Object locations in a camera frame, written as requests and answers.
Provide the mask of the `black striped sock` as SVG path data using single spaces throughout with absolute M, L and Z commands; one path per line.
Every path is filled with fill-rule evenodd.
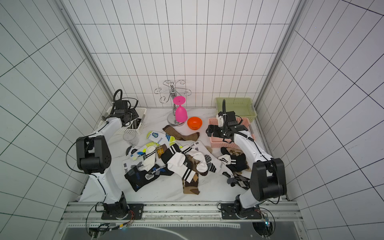
M 139 125 L 141 124 L 142 122 L 142 119 L 141 118 L 137 118 L 133 121 L 130 122 L 130 125 L 127 127 L 128 129 L 138 129 L 139 128 Z

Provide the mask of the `white sock grey pattern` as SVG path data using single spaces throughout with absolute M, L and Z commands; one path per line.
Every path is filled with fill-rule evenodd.
M 227 178 L 233 178 L 233 172 L 226 166 L 224 161 L 217 159 L 212 153 L 207 149 L 207 147 L 201 142 L 196 141 L 191 144 L 191 147 L 201 152 L 206 159 L 206 163 L 208 165 L 208 170 L 212 173 L 223 175 Z

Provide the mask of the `white sock black stripes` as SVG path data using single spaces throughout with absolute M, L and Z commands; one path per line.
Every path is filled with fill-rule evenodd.
M 206 174 L 209 170 L 205 156 L 190 146 L 170 146 L 161 156 L 167 168 L 179 175 L 186 183 L 196 182 L 198 174 Z

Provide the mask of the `black sock white logo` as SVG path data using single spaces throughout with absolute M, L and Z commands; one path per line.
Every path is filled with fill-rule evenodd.
M 128 180 L 133 190 L 137 192 L 160 176 L 171 176 L 173 174 L 174 172 L 170 171 L 166 165 L 159 166 L 155 164 L 149 171 L 140 171 L 137 166 L 134 166 L 125 174 L 125 178 Z

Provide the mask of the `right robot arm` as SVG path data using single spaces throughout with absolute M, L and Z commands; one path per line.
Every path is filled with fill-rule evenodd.
M 286 172 L 283 161 L 273 158 L 254 140 L 248 128 L 241 125 L 235 112 L 221 111 L 217 115 L 218 124 L 209 125 L 209 137 L 222 139 L 225 143 L 236 144 L 253 163 L 250 188 L 236 197 L 238 213 L 256 207 L 263 201 L 279 198 L 287 194 Z

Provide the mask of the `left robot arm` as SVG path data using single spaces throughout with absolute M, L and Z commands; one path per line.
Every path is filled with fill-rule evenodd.
M 104 213 L 120 220 L 129 214 L 129 206 L 110 170 L 112 154 L 108 147 L 108 140 L 118 130 L 136 119 L 138 114 L 137 106 L 132 107 L 128 100 L 123 99 L 123 90 L 116 90 L 113 99 L 111 112 L 105 119 L 104 125 L 93 134 L 79 137 L 75 145 L 78 169 L 89 175 L 104 194 Z

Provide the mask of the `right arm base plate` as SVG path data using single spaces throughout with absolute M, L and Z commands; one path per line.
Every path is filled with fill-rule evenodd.
M 244 209 L 238 203 L 219 203 L 218 210 L 223 220 L 261 220 L 262 214 L 259 208 Z

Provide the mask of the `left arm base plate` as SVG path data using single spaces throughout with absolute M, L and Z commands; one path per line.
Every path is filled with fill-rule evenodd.
M 144 204 L 104 204 L 102 220 L 141 220 Z

